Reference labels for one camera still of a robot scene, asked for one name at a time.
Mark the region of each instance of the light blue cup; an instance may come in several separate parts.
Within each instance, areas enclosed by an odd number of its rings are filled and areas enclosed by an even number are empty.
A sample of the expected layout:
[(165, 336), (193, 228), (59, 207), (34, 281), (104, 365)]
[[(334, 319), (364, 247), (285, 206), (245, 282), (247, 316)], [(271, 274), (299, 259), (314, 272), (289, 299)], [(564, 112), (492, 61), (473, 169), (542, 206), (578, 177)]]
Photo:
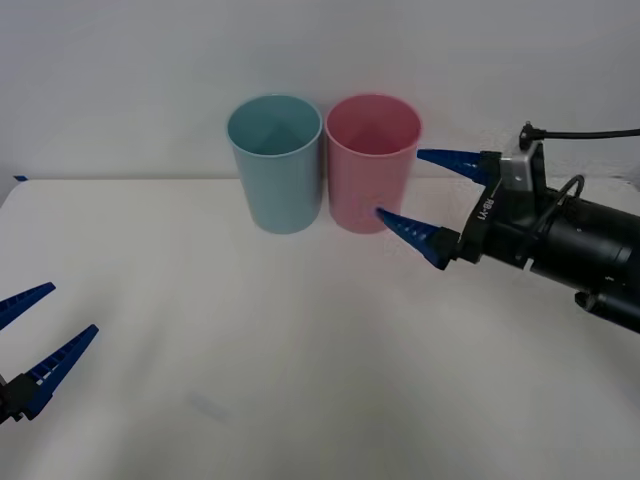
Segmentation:
[(320, 211), (322, 180), (316, 107), (288, 95), (254, 98), (229, 118), (227, 134), (256, 224), (294, 233)]

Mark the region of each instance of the plastic cup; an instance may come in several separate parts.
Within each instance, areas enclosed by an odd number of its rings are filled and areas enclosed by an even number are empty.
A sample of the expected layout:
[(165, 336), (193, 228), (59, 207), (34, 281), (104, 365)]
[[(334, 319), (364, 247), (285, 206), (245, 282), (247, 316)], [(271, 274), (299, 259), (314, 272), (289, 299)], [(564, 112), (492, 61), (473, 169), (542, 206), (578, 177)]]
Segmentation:
[(227, 134), (254, 222), (272, 233), (313, 223), (322, 200), (322, 115), (288, 95), (266, 95), (238, 107)]
[(388, 95), (357, 95), (327, 115), (329, 204), (338, 225), (355, 233), (385, 229), (382, 207), (399, 212), (422, 122), (406, 102)]

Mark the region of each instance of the cup rim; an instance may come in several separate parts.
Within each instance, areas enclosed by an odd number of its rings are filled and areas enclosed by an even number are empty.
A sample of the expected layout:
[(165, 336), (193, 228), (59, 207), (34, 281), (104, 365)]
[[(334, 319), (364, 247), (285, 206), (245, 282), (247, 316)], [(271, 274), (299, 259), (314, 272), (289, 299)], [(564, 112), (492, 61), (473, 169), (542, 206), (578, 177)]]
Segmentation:
[[(338, 108), (340, 105), (342, 105), (344, 102), (351, 100), (353, 98), (360, 98), (360, 97), (387, 97), (387, 98), (391, 98), (392, 100), (395, 100), (397, 102), (402, 103), (403, 105), (405, 105), (406, 107), (409, 108), (409, 110), (411, 110), (411, 112), (416, 116), (416, 118), (418, 119), (418, 133), (416, 135), (416, 138), (413, 142), (411, 142), (411, 145), (401, 148), (400, 150), (396, 150), (395, 152), (391, 152), (391, 153), (362, 153), (362, 152), (358, 152), (357, 150), (353, 150), (349, 147), (347, 147), (346, 145), (343, 145), (342, 142), (339, 142), (332, 134), (331, 134), (331, 129), (329, 128), (329, 117), (331, 116), (331, 114), (334, 112), (334, 110), (336, 108)], [(422, 122), (422, 118), (420, 118), (420, 115), (418, 114), (418, 111), (415, 109), (415, 107), (413, 105), (411, 105), (409, 102), (403, 100), (400, 97), (396, 97), (395, 95), (389, 95), (386, 93), (377, 93), (377, 92), (370, 92), (370, 93), (358, 93), (356, 95), (351, 95), (349, 97), (345, 97), (342, 100), (340, 100), (339, 102), (337, 102), (333, 107), (331, 107), (331, 110), (329, 110), (329, 112), (327, 113), (326, 119), (325, 119), (325, 131), (327, 133), (327, 137), (329, 137), (329, 139), (334, 142), (336, 145), (339, 145), (340, 148), (342, 148), (343, 150), (346, 150), (349, 153), (353, 153), (354, 155), (358, 155), (359, 157), (366, 157), (366, 158), (386, 158), (386, 157), (391, 157), (391, 156), (395, 156), (395, 155), (399, 155), (400, 153), (404, 153), (410, 150), (416, 150), (417, 146), (418, 146), (418, 142), (420, 141), (420, 137), (422, 136), (422, 130), (423, 130), (423, 122)]]
[[(233, 115), (238, 110), (240, 110), (245, 105), (248, 105), (249, 103), (254, 102), (256, 100), (259, 100), (260, 98), (264, 98), (264, 97), (288, 97), (288, 98), (293, 98), (294, 100), (298, 100), (300, 102), (303, 102), (303, 103), (306, 103), (307, 105), (309, 105), (313, 109), (313, 111), (316, 113), (316, 115), (318, 117), (318, 120), (319, 120), (318, 131), (315, 133), (313, 138), (311, 140), (309, 140), (307, 143), (305, 143), (303, 146), (301, 146), (300, 148), (296, 149), (296, 150), (291, 150), (290, 152), (286, 152), (286, 153), (278, 153), (278, 154), (275, 154), (275, 155), (264, 155), (262, 153), (253, 153), (253, 152), (250, 152), (249, 150), (246, 150), (246, 149), (242, 148), (236, 142), (234, 142), (233, 139), (231, 138), (231, 135), (229, 135), (229, 123), (231, 122), (231, 118), (233, 117)], [(324, 129), (324, 118), (322, 117), (322, 114), (320, 113), (320, 110), (318, 110), (318, 107), (316, 107), (309, 100), (306, 100), (306, 99), (304, 99), (302, 97), (298, 97), (296, 95), (289, 95), (288, 93), (265, 93), (264, 95), (256, 95), (254, 97), (251, 97), (251, 98), (245, 100), (244, 102), (242, 102), (240, 105), (238, 105), (236, 108), (233, 109), (233, 111), (231, 112), (231, 114), (227, 118), (226, 127), (225, 127), (225, 134), (227, 135), (227, 140), (229, 140), (229, 143), (231, 143), (231, 145), (233, 145), (234, 148), (237, 148), (241, 152), (246, 153), (248, 155), (251, 155), (252, 157), (257, 157), (257, 158), (282, 158), (282, 157), (287, 157), (289, 155), (293, 155), (295, 153), (301, 152), (305, 148), (309, 147), (309, 145), (311, 145), (313, 142), (318, 140), (318, 138), (322, 134), (322, 130), (323, 129)]]

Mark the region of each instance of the white wall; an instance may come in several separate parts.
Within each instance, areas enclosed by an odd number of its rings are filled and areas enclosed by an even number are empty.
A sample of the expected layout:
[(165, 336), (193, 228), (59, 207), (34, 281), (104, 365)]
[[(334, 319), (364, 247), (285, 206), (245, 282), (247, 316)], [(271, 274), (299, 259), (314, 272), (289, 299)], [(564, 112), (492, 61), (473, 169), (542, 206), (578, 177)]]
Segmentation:
[[(637, 0), (4, 0), (0, 176), (234, 175), (225, 118), (272, 91), (401, 95), (439, 147), (637, 127), (639, 19)], [(549, 143), (549, 163), (628, 176), (638, 145)]]

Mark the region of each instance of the white table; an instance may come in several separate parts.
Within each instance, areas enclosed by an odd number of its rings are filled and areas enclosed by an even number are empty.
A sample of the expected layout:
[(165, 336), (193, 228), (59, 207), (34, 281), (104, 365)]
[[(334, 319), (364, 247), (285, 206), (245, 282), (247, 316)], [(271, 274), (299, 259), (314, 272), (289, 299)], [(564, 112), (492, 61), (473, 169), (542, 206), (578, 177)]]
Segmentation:
[[(415, 180), (403, 212), (460, 228), (476, 196)], [(0, 262), (0, 298), (58, 287), (0, 334), (5, 378), (100, 328), (0, 427), (4, 480), (640, 478), (640, 336), (491, 259), (442, 273), (326, 209), (270, 235), (234, 180), (57, 180), (0, 209)]]

